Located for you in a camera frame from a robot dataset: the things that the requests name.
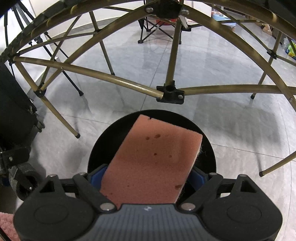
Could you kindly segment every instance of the black metal bracket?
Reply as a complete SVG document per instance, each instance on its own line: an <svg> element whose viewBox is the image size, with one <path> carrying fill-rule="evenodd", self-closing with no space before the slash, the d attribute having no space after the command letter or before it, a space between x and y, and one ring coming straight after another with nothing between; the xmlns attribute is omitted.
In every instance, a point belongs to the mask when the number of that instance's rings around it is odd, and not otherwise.
<svg viewBox="0 0 296 241"><path fill-rule="evenodd" d="M173 0L161 0L146 7L147 13L153 13L159 18L176 19L182 5Z"/></svg>
<svg viewBox="0 0 296 241"><path fill-rule="evenodd" d="M13 166L11 169L9 169L9 173L12 175L13 179L17 180L18 183L25 189L28 191L33 191L33 184L26 178L26 176L17 166Z"/></svg>
<svg viewBox="0 0 296 241"><path fill-rule="evenodd" d="M173 81L172 85L156 86L156 89L164 93L162 99L156 99L157 102L171 104L184 103L184 91L176 89L175 81Z"/></svg>
<svg viewBox="0 0 296 241"><path fill-rule="evenodd" d="M15 147L11 150L0 152L0 157L3 159L6 168L11 168L28 161L30 152L27 147Z"/></svg>
<svg viewBox="0 0 296 241"><path fill-rule="evenodd" d="M273 50L270 49L270 52L267 51L267 53L268 53L272 58L274 58L274 59L277 58L277 54L276 54L276 52L274 52Z"/></svg>
<svg viewBox="0 0 296 241"><path fill-rule="evenodd" d="M188 25L188 29L186 29L183 25L181 26L181 31L184 31L184 32L191 32L191 26Z"/></svg>
<svg viewBox="0 0 296 241"><path fill-rule="evenodd" d="M46 90L43 91L41 89L34 91L35 95L39 98L42 98L45 95L45 92L46 92Z"/></svg>

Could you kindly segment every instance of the gray tile floor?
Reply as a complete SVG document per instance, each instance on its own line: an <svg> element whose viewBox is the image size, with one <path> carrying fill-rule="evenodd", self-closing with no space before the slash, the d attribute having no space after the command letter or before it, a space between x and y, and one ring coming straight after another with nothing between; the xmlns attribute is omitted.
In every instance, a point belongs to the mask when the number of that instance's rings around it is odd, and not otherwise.
<svg viewBox="0 0 296 241"><path fill-rule="evenodd" d="M272 48L275 40L254 24L246 24ZM173 28L164 27L173 34ZM265 59L268 55L247 32L235 32ZM140 28L133 23L104 40L115 74L156 87L165 80L171 40L156 31L138 44ZM71 54L90 37L67 40L62 49ZM286 56L280 47L279 54ZM99 45L74 64L109 72ZM274 61L272 65L284 81L296 86L296 68ZM262 70L240 50L204 27L182 34L179 46L176 86L214 84L256 84ZM282 95L215 94L187 96L183 105L158 103L152 97L90 77L69 73L84 92L79 97L67 79L60 75L48 88L46 97L81 134L76 139L56 117L36 99L46 128L37 134L30 162L42 173L57 173L60 178L86 171L90 151L99 135L115 120L143 109L164 109L194 121L213 145L217 172L225 178L249 175L279 207L283 225L277 241L296 240L296 162L259 177L259 171L273 165L296 149L296 113ZM272 84L269 78L266 84Z"/></svg>

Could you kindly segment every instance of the black circular disk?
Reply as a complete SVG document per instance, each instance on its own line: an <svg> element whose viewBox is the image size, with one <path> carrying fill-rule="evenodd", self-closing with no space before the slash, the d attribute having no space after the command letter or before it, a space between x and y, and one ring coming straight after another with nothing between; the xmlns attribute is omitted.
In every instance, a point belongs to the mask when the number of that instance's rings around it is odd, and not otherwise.
<svg viewBox="0 0 296 241"><path fill-rule="evenodd" d="M24 202L13 222L21 240L68 241L83 235L93 220L93 209L85 201L44 195Z"/></svg>
<svg viewBox="0 0 296 241"><path fill-rule="evenodd" d="M206 135L196 124L182 115L167 110L142 110L120 118L102 133L91 151L88 173L102 164L111 162L124 138L141 114L202 134L202 152L198 155L198 161L194 165L205 173L216 172L213 148Z"/></svg>

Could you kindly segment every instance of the pink fabric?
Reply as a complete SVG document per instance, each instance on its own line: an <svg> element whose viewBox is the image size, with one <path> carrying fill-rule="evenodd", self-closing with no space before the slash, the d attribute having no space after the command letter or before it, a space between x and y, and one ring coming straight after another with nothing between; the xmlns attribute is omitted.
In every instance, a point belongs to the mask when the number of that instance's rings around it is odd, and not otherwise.
<svg viewBox="0 0 296 241"><path fill-rule="evenodd" d="M17 232L13 226L13 214L0 212L0 227L12 241L20 241Z"/></svg>

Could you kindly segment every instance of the caster wheel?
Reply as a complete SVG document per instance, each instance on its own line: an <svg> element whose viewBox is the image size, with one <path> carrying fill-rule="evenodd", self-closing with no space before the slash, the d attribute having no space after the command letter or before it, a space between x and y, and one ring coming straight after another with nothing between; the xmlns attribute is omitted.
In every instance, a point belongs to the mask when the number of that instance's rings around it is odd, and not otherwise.
<svg viewBox="0 0 296 241"><path fill-rule="evenodd" d="M38 129L38 132L42 132L42 129L45 128L45 125L43 124L43 122L38 121L36 127Z"/></svg>
<svg viewBox="0 0 296 241"><path fill-rule="evenodd" d="M17 167L32 183L33 190L43 181L42 176L29 163L25 162L18 165ZM13 176L11 174L9 174L9 183L18 198L22 201L24 201L30 195L31 192L20 185L17 180L13 179Z"/></svg>

